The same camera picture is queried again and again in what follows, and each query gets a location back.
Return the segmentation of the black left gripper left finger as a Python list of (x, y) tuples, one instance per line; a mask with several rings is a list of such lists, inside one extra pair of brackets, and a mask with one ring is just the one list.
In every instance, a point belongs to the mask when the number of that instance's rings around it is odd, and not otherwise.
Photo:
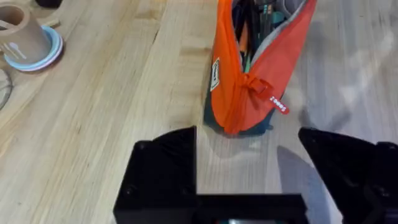
[(195, 126), (135, 143), (113, 215), (117, 224), (186, 224), (197, 206)]

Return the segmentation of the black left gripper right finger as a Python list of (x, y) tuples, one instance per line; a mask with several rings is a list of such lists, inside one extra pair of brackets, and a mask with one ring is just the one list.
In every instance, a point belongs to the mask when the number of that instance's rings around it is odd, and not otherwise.
[(397, 224), (397, 144), (306, 127), (298, 138), (343, 223)]

